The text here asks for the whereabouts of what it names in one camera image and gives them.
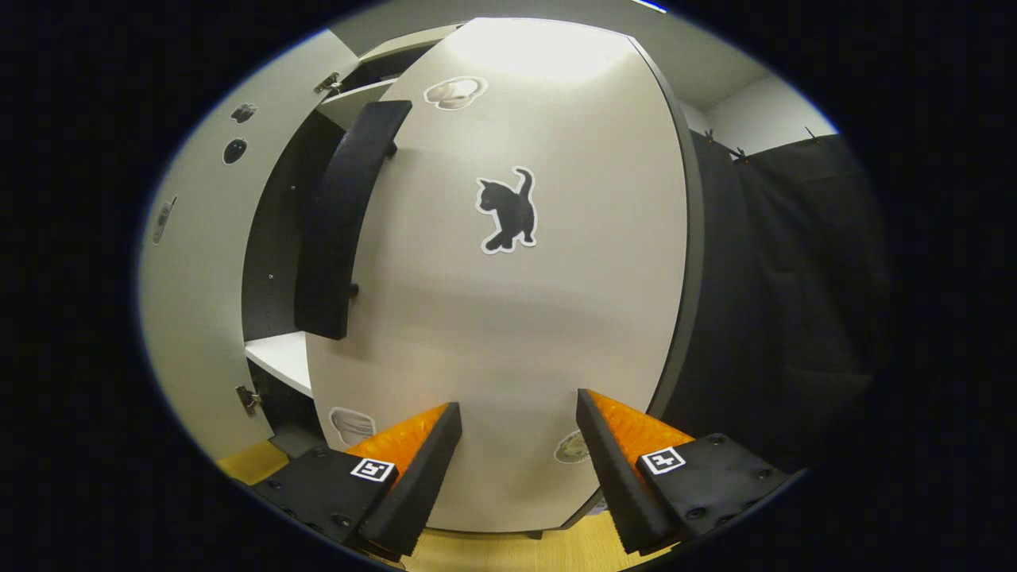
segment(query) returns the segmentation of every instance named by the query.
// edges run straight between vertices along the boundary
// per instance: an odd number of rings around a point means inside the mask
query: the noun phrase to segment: white cabinet door
[[[240,319],[247,236],[276,161],[327,95],[314,88],[356,65],[353,52],[327,31],[286,52],[205,117],[156,192],[140,237],[141,330],[171,408],[213,458],[273,435],[260,410],[248,416],[235,392],[252,389]],[[227,154],[234,139],[243,142]],[[157,244],[167,203],[173,208]]]
[[[645,410],[671,344],[686,210],[668,104],[630,38],[531,19],[467,23],[381,99],[413,109],[364,218],[349,335],[307,335],[330,445],[348,445],[334,407],[380,432],[458,401],[463,436],[428,525],[558,527],[598,487],[589,460],[554,458],[576,390]],[[532,240],[488,253],[478,192],[519,189],[516,167],[534,179]]]

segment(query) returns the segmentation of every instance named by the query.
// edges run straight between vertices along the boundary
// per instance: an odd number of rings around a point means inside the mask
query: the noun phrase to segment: curtain
[[[785,470],[822,455],[889,351],[892,291],[873,188],[840,135],[732,161],[694,133],[704,268],[662,418],[725,433]]]

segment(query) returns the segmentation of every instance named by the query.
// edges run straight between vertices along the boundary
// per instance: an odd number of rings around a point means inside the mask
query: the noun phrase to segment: white wall
[[[713,138],[746,155],[837,132],[826,117],[783,79],[769,75],[750,83],[706,114]]]
[[[680,100],[678,101],[678,106],[681,107],[681,113],[685,116],[689,129],[705,135],[707,129],[710,128],[710,121],[707,119],[706,114]]]

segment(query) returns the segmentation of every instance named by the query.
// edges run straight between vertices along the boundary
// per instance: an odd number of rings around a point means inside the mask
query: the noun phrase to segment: metal hinge
[[[318,83],[316,88],[314,88],[314,93],[320,94],[325,90],[338,90],[339,83],[340,83],[339,72],[333,71],[332,73],[328,74],[327,77],[322,79],[321,82]]]
[[[253,415],[254,406],[261,404],[261,396],[256,393],[251,393],[251,391],[244,386],[237,386],[237,397],[240,398],[240,404],[244,406],[248,415]]]
[[[173,211],[173,206],[176,204],[176,196],[173,197],[173,201],[163,203],[163,208],[159,210],[159,219],[156,221],[156,232],[152,236],[153,244],[159,244],[159,241],[163,239],[163,231],[166,230],[166,222],[170,220],[170,213]]]

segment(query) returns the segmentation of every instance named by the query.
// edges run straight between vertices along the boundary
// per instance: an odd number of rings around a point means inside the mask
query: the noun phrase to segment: oval sticker
[[[223,150],[223,163],[233,165],[245,151],[247,151],[247,141],[242,138],[233,139]]]
[[[576,430],[558,442],[554,450],[554,460],[566,465],[582,463],[590,458],[590,450],[586,447],[586,440],[583,433]]]

